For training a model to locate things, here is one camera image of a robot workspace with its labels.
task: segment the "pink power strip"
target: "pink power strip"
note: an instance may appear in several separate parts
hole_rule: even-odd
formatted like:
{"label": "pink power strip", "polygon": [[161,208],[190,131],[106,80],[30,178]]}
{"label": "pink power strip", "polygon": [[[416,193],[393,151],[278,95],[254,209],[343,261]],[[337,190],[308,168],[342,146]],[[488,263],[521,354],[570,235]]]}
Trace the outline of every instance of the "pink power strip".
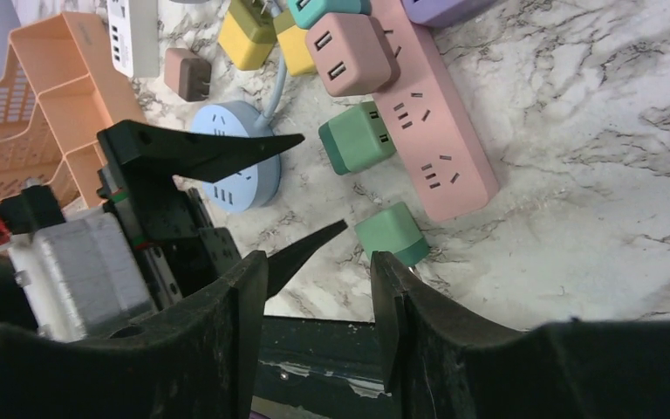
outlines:
{"label": "pink power strip", "polygon": [[400,0],[371,0],[400,77],[373,94],[427,216],[440,222],[483,208],[499,184],[427,28]]}

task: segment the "power strip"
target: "power strip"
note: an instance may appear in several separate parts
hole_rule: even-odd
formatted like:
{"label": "power strip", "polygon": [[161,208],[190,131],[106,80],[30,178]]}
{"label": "power strip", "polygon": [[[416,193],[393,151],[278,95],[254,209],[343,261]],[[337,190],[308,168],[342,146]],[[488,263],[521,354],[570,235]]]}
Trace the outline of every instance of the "power strip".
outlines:
{"label": "power strip", "polygon": [[127,77],[158,77],[158,2],[108,0],[106,6],[114,68]]}
{"label": "power strip", "polygon": [[[243,137],[241,141],[273,135],[270,127],[255,126],[259,116],[260,113],[252,105],[241,100],[209,105],[196,113],[191,131]],[[239,213],[264,206],[273,199],[280,180],[281,158],[276,155],[219,182],[205,182],[202,188],[217,206],[230,213]]]}
{"label": "power strip", "polygon": [[373,100],[427,216],[440,222],[483,208],[499,185],[429,29],[394,0],[371,6],[401,71]]}

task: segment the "usb charger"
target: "usb charger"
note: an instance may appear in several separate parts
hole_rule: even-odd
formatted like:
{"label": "usb charger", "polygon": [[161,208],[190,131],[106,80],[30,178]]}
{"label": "usb charger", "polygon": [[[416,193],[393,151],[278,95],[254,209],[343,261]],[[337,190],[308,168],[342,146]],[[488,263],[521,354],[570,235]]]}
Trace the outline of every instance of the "usb charger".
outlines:
{"label": "usb charger", "polygon": [[297,26],[311,29],[327,13],[371,14],[369,0],[288,0]]}
{"label": "usb charger", "polygon": [[209,96],[212,65],[185,48],[166,49],[163,78],[166,85],[187,102],[205,100]]}
{"label": "usb charger", "polygon": [[230,0],[217,42],[238,70],[258,70],[276,43],[273,18],[258,0]]}
{"label": "usb charger", "polygon": [[294,22],[291,10],[284,10],[274,17],[273,26],[276,29],[278,44],[286,60],[286,67],[292,76],[313,74],[317,72],[314,60],[307,50],[307,30],[301,29]]}
{"label": "usb charger", "polygon": [[356,224],[366,256],[375,251],[390,251],[406,266],[415,266],[430,253],[425,236],[412,218],[405,203],[396,203]]}
{"label": "usb charger", "polygon": [[338,175],[370,168],[397,151],[372,101],[359,103],[332,118],[318,133]]}
{"label": "usb charger", "polygon": [[328,13],[307,32],[306,41],[333,97],[374,93],[400,76],[384,29],[373,17]]}
{"label": "usb charger", "polygon": [[158,77],[158,3],[108,0],[106,6],[114,68],[127,77]]}

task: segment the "purple power strip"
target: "purple power strip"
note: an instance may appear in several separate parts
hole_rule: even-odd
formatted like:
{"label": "purple power strip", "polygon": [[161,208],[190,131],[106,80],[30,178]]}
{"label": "purple power strip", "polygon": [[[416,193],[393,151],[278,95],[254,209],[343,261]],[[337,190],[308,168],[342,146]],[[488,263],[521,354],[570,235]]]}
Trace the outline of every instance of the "purple power strip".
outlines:
{"label": "purple power strip", "polygon": [[402,0],[409,20],[432,28],[465,22],[497,0]]}

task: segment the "pink usb charger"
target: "pink usb charger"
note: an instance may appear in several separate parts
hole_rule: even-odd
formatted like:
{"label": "pink usb charger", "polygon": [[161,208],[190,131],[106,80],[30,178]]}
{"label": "pink usb charger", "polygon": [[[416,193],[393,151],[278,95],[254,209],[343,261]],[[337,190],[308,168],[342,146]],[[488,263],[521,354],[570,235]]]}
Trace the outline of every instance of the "pink usb charger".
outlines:
{"label": "pink usb charger", "polygon": [[433,28],[465,22],[497,0],[402,0],[409,20]]}
{"label": "pink usb charger", "polygon": [[384,29],[373,17],[327,13],[307,31],[305,42],[333,97],[373,93],[400,75]]}
{"label": "pink usb charger", "polygon": [[400,68],[373,99],[427,216],[439,222],[484,207],[499,185],[433,37],[397,0],[371,5]]}

